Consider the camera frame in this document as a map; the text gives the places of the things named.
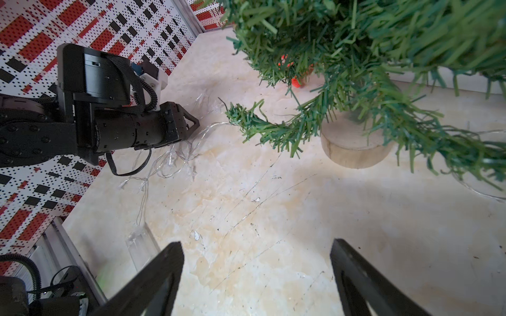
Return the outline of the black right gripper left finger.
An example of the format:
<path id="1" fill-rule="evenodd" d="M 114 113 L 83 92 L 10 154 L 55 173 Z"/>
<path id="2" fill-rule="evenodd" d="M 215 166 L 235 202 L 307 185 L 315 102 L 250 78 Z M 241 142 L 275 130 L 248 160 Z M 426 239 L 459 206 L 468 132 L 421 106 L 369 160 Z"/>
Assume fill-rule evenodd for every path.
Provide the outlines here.
<path id="1" fill-rule="evenodd" d="M 171 315 L 184 266 L 182 243 L 167 245 L 93 315 Z"/>

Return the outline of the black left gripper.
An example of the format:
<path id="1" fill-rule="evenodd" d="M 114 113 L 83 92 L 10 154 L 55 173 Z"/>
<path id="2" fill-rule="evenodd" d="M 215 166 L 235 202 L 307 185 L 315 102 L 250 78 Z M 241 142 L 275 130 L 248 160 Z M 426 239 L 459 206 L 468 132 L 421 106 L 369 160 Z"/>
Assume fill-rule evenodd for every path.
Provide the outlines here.
<path id="1" fill-rule="evenodd" d="M 159 111 L 139 115 L 119 111 L 98 111 L 95 120 L 95 145 L 99 153 L 127 148 L 147 150 L 188 140 L 200 121 L 174 102 L 160 105 Z"/>

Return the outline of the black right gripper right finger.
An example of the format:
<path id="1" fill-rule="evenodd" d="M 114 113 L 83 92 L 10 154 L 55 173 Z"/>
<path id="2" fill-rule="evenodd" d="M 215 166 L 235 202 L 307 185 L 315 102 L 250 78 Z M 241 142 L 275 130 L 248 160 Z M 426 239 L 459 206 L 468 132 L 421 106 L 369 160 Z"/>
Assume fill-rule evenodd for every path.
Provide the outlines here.
<path id="1" fill-rule="evenodd" d="M 428 315 L 344 239 L 333 241 L 330 259 L 345 315 Z"/>

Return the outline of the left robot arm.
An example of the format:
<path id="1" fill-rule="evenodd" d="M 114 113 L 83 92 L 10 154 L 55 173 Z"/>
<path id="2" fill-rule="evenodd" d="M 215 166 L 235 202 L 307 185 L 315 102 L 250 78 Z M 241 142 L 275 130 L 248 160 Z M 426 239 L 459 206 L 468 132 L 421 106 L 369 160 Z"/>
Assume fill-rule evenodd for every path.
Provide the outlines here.
<path id="1" fill-rule="evenodd" d="M 78 102 L 66 116 L 53 105 L 18 97 L 1 99 L 1 167 L 37 165 L 58 155 L 76 155 L 97 165 L 101 155 L 133 148 L 165 147 L 189 137 L 199 120 L 174 102 L 139 114 Z"/>

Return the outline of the green christmas tree wooden base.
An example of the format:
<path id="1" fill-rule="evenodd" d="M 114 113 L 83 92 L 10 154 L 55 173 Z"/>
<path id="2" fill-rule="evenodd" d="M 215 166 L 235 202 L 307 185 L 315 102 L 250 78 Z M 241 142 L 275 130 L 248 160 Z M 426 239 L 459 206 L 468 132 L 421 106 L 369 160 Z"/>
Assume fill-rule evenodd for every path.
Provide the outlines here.
<path id="1" fill-rule="evenodd" d="M 484 142 L 474 132 L 443 125 L 441 114 L 416 106 L 392 73 L 410 72 L 414 83 L 445 86 L 440 69 L 454 78 L 483 75 L 505 87 L 504 1 L 221 1 L 233 27 L 236 52 L 269 86 L 285 82 L 284 54 L 297 70 L 314 64 L 324 77 L 309 101 L 288 121 L 270 122 L 263 102 L 230 105 L 226 116 L 246 140 L 299 155 L 337 112 L 355 111 L 411 159 L 433 169 L 441 155 L 446 173 L 466 174 L 491 186 L 505 180 L 505 144 Z"/>

